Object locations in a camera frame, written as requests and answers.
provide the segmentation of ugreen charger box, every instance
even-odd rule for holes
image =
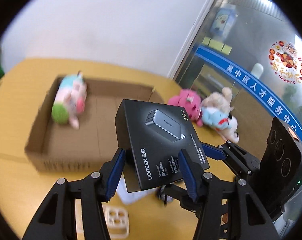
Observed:
[[[128,192],[182,179],[177,159],[181,149],[203,170],[210,167],[183,107],[124,99],[115,128],[118,146],[126,151],[123,173]]]

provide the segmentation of round sticker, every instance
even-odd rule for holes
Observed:
[[[283,82],[296,84],[302,80],[302,58],[295,46],[287,41],[275,42],[268,58],[275,75]]]

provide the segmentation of beige plush toy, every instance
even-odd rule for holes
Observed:
[[[201,106],[204,107],[215,107],[221,112],[229,114],[233,110],[233,107],[230,106],[232,100],[232,90],[228,87],[222,89],[222,94],[218,92],[213,92],[208,97],[204,98]]]

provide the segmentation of corrugated panel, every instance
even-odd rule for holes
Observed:
[[[284,20],[284,16],[281,10],[275,3],[269,0],[227,0],[226,2],[260,11],[281,21]]]

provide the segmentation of table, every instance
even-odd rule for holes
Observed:
[[[89,172],[38,173],[24,153],[32,122],[46,91],[57,74],[77,73],[88,77],[152,85],[165,102],[179,93],[172,80],[147,72],[89,61],[66,59],[27,59],[7,73],[0,85],[0,212],[21,238],[38,206],[58,178],[82,179]],[[195,127],[201,141],[224,143],[209,128]],[[220,179],[232,181],[233,173],[222,161],[209,159],[208,170]],[[178,201],[167,207],[154,195],[123,205],[115,195],[108,203],[128,210],[128,239],[192,239],[197,218],[180,208]],[[83,234],[78,231],[79,239]]]

